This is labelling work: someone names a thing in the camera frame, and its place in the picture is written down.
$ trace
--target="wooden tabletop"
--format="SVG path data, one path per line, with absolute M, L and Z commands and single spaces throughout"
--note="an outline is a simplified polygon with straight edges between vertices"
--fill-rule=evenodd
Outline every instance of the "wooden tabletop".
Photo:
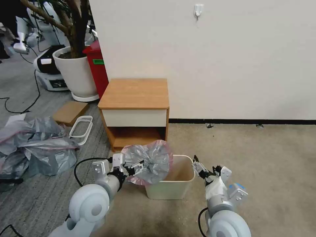
M 100 109 L 167 109 L 167 79 L 111 79 Z

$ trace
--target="trash bin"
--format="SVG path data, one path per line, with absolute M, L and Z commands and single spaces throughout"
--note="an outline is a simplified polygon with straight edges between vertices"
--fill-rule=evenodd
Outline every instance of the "trash bin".
M 109 80 L 106 74 L 99 41 L 97 40 L 93 42 L 90 46 L 85 48 L 83 53 L 87 55 L 95 87 L 99 94 L 99 98 L 101 99 L 106 87 L 109 84 Z
M 150 199 L 183 199 L 195 178 L 192 159 L 186 155 L 173 155 L 171 171 L 159 183 L 145 186 Z

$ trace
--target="white wall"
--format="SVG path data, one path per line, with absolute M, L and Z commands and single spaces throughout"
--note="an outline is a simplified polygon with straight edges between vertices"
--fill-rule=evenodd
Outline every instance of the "white wall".
M 108 77 L 168 78 L 170 118 L 316 119 L 315 0 L 90 4 Z

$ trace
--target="cardboard box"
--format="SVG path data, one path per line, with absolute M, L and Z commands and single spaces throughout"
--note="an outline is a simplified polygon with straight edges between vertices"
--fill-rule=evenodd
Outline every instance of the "cardboard box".
M 58 124 L 65 124 L 67 127 L 72 127 L 77 118 L 85 114 L 88 107 L 88 103 L 68 101 L 53 115 L 53 119 Z

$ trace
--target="red trash can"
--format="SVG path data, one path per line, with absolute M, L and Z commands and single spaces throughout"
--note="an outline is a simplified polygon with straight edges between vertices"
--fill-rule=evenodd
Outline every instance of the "red trash can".
M 109 80 L 106 74 L 99 40 L 88 46 L 83 53 L 87 55 L 96 90 L 101 99 L 106 87 L 109 84 Z

